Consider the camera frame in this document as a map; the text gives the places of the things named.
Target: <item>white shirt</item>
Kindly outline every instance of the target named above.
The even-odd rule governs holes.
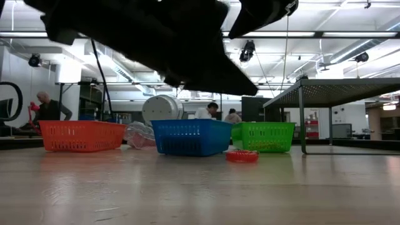
[[[199,108],[195,115],[194,115],[195,119],[211,119],[212,116],[211,114],[208,112],[208,110],[206,108]]]

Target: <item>blue basket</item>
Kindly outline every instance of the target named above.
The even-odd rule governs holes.
[[[151,121],[161,154],[210,156],[226,151],[232,124],[212,119]]]

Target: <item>small red tray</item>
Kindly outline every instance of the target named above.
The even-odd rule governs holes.
[[[247,150],[229,151],[225,154],[226,160],[235,163],[255,163],[258,160],[258,152]]]

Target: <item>ceiling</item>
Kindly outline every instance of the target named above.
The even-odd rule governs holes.
[[[231,8],[224,24],[223,31],[229,31],[233,25],[241,5],[237,0],[225,1]],[[371,7],[364,9],[366,1],[350,0],[300,0],[299,9],[290,17],[270,24],[260,31],[384,31],[388,26],[400,23],[400,0],[370,1]],[[2,31],[44,31],[39,18],[40,12],[25,5],[22,1],[6,1],[0,20]],[[77,40],[73,46],[63,46],[46,39],[13,39],[15,49],[31,47],[58,46],[74,54],[85,67],[82,75],[98,76],[94,56],[85,55],[82,46],[87,40]],[[368,49],[369,61],[358,65],[354,61],[344,61],[329,66],[329,71],[320,71],[316,65],[332,59],[336,53],[350,48],[360,42],[357,39],[255,39],[255,56],[245,64],[239,62],[240,50],[246,39],[225,40],[228,56],[251,78],[253,82],[263,83],[267,79],[271,83],[294,82],[304,73],[310,78],[361,78],[399,77],[398,62],[400,57],[400,40],[392,39]],[[192,53],[202,49],[193,43]],[[136,81],[160,82],[159,76],[149,68],[126,59],[118,52],[107,54],[116,61]],[[104,72],[108,81],[124,82],[111,65],[104,63]]]

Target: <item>clear plastic bag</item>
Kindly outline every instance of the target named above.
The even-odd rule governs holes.
[[[125,129],[124,140],[132,148],[136,149],[155,149],[156,140],[154,131],[151,127],[141,122],[134,121],[128,124]]]

